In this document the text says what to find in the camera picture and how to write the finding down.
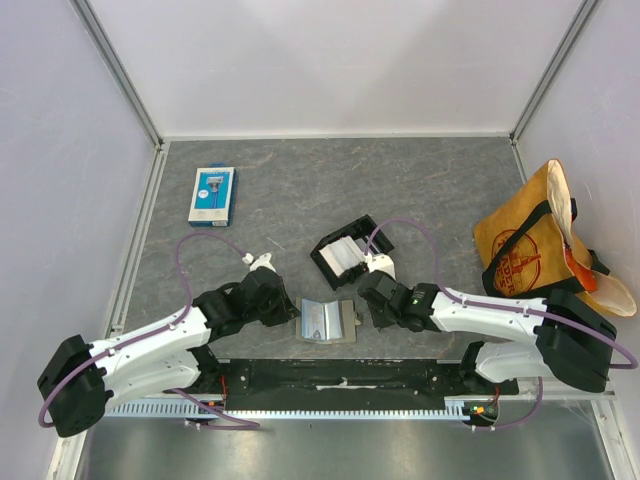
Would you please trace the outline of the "grey card holder wallet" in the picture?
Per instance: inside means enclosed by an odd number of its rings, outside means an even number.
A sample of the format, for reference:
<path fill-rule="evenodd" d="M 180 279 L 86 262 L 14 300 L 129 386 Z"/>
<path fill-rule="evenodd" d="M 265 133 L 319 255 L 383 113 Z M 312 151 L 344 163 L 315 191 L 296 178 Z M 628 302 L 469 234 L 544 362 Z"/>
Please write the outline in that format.
<path fill-rule="evenodd" d="M 349 344 L 355 343 L 357 340 L 356 330 L 361 324 L 358 314 L 355 310 L 355 304 L 351 299 L 335 300 L 332 302 L 319 302 L 324 306 L 326 339 L 310 340 L 305 339 L 301 335 L 301 300 L 296 299 L 296 307 L 300 311 L 300 315 L 295 319 L 296 338 L 299 341 L 331 345 L 331 344 Z"/>

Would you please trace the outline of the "black plastic card box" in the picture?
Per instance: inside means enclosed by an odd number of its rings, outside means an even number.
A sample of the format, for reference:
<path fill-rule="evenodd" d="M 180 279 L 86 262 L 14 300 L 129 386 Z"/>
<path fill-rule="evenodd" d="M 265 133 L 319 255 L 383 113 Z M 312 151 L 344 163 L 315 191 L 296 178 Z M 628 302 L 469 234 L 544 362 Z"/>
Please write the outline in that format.
<path fill-rule="evenodd" d="M 366 271 L 365 253 L 377 224 L 368 214 L 323 237 L 310 258 L 334 291 L 353 284 Z"/>

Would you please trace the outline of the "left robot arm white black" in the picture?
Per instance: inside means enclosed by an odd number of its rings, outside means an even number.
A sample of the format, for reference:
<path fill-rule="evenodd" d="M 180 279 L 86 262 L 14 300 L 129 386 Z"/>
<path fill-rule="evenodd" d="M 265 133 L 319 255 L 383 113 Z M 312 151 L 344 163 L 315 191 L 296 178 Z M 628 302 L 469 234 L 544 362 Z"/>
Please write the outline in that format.
<path fill-rule="evenodd" d="M 110 339 L 64 340 L 41 373 L 38 422 L 61 438 L 95 425 L 106 412 L 153 394 L 219 393 L 222 367 L 212 342 L 250 323 L 285 324 L 299 311 L 275 271 L 259 267 L 242 281 L 204 292 L 159 321 Z"/>

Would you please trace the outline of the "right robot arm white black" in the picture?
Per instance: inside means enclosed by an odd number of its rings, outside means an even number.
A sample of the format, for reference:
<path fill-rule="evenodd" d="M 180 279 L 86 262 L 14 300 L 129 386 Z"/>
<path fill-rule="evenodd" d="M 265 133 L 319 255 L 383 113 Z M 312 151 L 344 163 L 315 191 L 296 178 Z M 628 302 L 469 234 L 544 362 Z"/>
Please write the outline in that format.
<path fill-rule="evenodd" d="M 376 328 L 413 332 L 470 332 L 487 336 L 471 344 L 458 368 L 467 392 L 521 377 L 552 377 L 578 390 L 601 393 L 610 370 L 616 328 L 572 293 L 505 299 L 467 295 L 420 283 L 408 288 L 383 271 L 367 274 L 358 294 Z"/>

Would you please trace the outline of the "white card stack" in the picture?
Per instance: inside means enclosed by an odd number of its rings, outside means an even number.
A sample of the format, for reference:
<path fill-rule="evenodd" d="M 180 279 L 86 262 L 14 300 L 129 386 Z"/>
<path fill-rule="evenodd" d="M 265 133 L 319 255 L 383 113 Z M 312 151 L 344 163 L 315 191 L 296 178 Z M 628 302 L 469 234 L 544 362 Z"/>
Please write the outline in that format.
<path fill-rule="evenodd" d="M 364 262 L 363 251 L 350 236 L 327 244 L 319 254 L 336 277 Z"/>

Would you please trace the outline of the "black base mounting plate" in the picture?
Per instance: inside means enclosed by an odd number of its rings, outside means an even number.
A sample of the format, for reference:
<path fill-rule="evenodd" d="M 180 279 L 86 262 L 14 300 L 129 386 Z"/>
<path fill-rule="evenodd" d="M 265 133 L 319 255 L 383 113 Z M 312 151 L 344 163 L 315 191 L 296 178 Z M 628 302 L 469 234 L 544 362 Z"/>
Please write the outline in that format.
<path fill-rule="evenodd" d="M 442 410 L 447 397 L 516 395 L 519 387 L 429 359 L 231 359 L 187 391 L 224 394 L 230 410 L 340 413 Z"/>

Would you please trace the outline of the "blue razor package box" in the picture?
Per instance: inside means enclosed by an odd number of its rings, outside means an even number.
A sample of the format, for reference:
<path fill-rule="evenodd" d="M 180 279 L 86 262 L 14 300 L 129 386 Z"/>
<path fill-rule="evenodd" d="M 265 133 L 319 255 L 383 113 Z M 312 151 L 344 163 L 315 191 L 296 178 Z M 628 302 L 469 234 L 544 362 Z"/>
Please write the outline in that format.
<path fill-rule="evenodd" d="M 191 227 L 228 227 L 232 223 L 237 172 L 235 167 L 198 168 L 190 202 Z"/>

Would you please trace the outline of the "yellow tote bag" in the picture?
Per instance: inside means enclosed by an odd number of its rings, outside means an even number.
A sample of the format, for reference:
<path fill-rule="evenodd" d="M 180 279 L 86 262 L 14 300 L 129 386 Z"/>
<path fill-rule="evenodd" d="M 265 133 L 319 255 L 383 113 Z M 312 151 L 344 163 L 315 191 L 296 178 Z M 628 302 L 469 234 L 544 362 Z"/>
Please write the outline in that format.
<path fill-rule="evenodd" d="M 516 299 L 547 297 L 558 289 L 602 314 L 634 316 L 636 301 L 574 233 L 576 218 L 564 167 L 551 159 L 474 227 L 485 292 Z"/>

